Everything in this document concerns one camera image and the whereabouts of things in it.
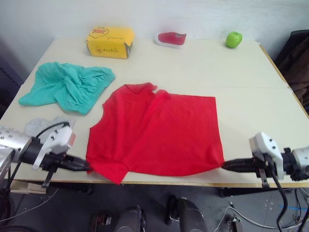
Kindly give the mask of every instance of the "table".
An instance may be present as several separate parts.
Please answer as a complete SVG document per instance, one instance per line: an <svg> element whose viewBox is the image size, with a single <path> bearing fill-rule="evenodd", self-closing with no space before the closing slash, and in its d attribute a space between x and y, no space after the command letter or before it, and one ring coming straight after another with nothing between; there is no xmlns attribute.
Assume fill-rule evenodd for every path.
<svg viewBox="0 0 309 232"><path fill-rule="evenodd" d="M123 84L151 82L170 93L216 97L225 160L251 157L249 138L260 131L271 135L282 150L287 146L305 147L309 143L308 116L267 56L255 41L243 41L236 49L228 49L223 41L188 40L183 49L177 50L136 39L129 59L97 58L90 56L84 38L56 38L21 86L0 125L23 131L24 125L36 117L72 118L77 138L69 153L85 158L89 128L101 119L102 103ZM113 70L116 79L86 116L63 111L58 104L19 105L18 99L28 93L34 83L38 66L54 61L85 67L105 66ZM22 164L15 178L42 181L46 175L45 171L33 171L30 165ZM61 169L52 181L109 182L96 173ZM253 173L238 174L223 169L184 177L129 172L123 183L261 187L261 180ZM281 183L283 187L308 186L308 181L292 182L289 176Z"/></svg>

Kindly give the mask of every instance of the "cartoon duck logo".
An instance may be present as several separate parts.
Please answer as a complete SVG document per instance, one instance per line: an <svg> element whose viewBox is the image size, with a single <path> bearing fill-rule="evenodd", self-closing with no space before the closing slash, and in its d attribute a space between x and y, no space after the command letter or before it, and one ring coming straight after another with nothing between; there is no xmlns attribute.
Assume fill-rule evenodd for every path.
<svg viewBox="0 0 309 232"><path fill-rule="evenodd" d="M98 37L102 37L105 36L109 33L108 29L104 28L104 27L97 27L97 28L93 28L92 32L90 32L90 36L93 38L98 38Z"/></svg>

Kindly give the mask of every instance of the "black cable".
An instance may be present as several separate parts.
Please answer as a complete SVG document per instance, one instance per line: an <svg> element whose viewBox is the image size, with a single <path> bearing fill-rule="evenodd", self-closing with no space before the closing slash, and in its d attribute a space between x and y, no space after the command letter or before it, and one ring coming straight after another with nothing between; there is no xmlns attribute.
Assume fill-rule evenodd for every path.
<svg viewBox="0 0 309 232"><path fill-rule="evenodd" d="M300 191L300 193L301 193L301 195L303 195L303 198L305 199L305 201L306 201L307 205L309 205L309 202L308 202L308 196L307 196L307 195L305 195L305 194L303 193L303 191Z"/></svg>
<svg viewBox="0 0 309 232"><path fill-rule="evenodd" d="M53 125L51 125L51 126L45 128L45 129L42 130L40 133L38 133L38 135L35 136L35 137L38 138L38 137L39 137L41 134L43 134L45 131L47 131L47 130L49 130L49 129L55 127L55 126L61 125L61 124L63 124L63 127L65 127L65 126L70 126L69 122L59 122L59 123L53 124Z"/></svg>
<svg viewBox="0 0 309 232"><path fill-rule="evenodd" d="M20 207L21 203L23 202L24 198L25 198L25 194L23 194L23 196L21 197L21 199L18 203L18 206L16 207L15 212L12 214L12 216L15 216L17 214L19 207Z"/></svg>
<svg viewBox="0 0 309 232"><path fill-rule="evenodd" d="M301 232L302 229L304 228L305 224L306 224L306 221L308 220L308 216L309 216L309 206L308 206L308 209L307 209L307 212L304 216L304 219L303 219L303 222L301 223L300 227L298 228L298 231L297 232Z"/></svg>
<svg viewBox="0 0 309 232"><path fill-rule="evenodd" d="M282 232L282 228L281 228L281 225L280 225L280 219L283 217L283 215L285 214L285 211L287 210L288 208L288 200L286 199L286 196L285 196L285 193L283 192L283 189L281 188L281 185L276 177L276 174L275 172L272 170L271 171L271 176L272 178L274 179L276 185L277 185L277 188L282 196L282 199L283 199L283 209L281 211L281 213L279 214L278 218L277 218L277 226L278 226L278 229L280 232Z"/></svg>
<svg viewBox="0 0 309 232"><path fill-rule="evenodd" d="M8 199L6 202L6 217L5 219L9 218L11 216L11 202L10 202L10 195L8 195ZM7 220L4 222L3 225L7 225L10 222L10 220Z"/></svg>
<svg viewBox="0 0 309 232"><path fill-rule="evenodd" d="M21 160L18 161L18 163L17 163L17 165L16 165L16 167L15 167L15 169L14 169L14 172L13 172L11 178L8 179L8 186L9 186L9 189L10 189L11 183L12 183L12 181L14 180L14 177L15 177L15 175L16 175L16 173L17 173L17 170L19 169L20 164L21 164Z"/></svg>
<svg viewBox="0 0 309 232"><path fill-rule="evenodd" d="M295 193L295 198L296 198L296 201L297 201L297 207L299 209L299 217L296 215L298 217L296 223L298 223L301 220L301 205L299 203L299 199L298 199L298 195L297 195L297 189L295 189L294 193Z"/></svg>
<svg viewBox="0 0 309 232"><path fill-rule="evenodd" d="M9 167L9 171L8 171L8 183L7 183L7 188L9 189L10 188L10 185L9 185L9 180L11 179L11 166Z"/></svg>

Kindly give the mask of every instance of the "yellow box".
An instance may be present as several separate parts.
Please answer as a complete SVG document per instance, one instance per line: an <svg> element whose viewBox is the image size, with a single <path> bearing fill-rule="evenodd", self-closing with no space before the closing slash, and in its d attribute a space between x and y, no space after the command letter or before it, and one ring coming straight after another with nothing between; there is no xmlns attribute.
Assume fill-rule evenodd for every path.
<svg viewBox="0 0 309 232"><path fill-rule="evenodd" d="M127 59L133 39L131 28L95 27L86 43L92 56Z"/></svg>

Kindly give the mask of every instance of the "red shirt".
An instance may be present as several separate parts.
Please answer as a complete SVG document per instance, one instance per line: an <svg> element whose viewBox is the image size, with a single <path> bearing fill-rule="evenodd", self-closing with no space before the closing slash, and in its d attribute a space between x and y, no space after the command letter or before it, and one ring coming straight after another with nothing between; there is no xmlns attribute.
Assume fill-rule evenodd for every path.
<svg viewBox="0 0 309 232"><path fill-rule="evenodd" d="M120 184L127 172L183 176L224 162L214 97L156 93L151 83L124 85L90 129L87 161Z"/></svg>

